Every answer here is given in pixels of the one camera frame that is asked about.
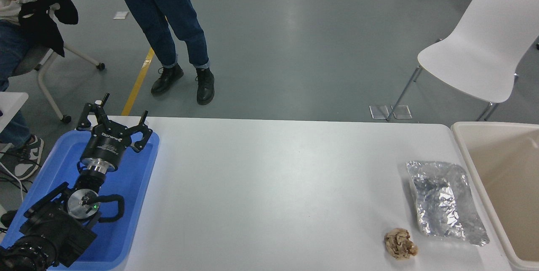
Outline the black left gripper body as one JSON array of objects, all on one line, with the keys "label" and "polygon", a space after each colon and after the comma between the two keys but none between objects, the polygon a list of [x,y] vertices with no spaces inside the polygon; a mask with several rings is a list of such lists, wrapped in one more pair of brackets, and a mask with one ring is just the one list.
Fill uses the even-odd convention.
[{"label": "black left gripper body", "polygon": [[108,126],[104,123],[94,126],[80,161],[88,165],[91,160],[100,159],[110,164],[110,167],[118,167],[127,146],[131,144],[127,129],[116,122],[111,122]]}]

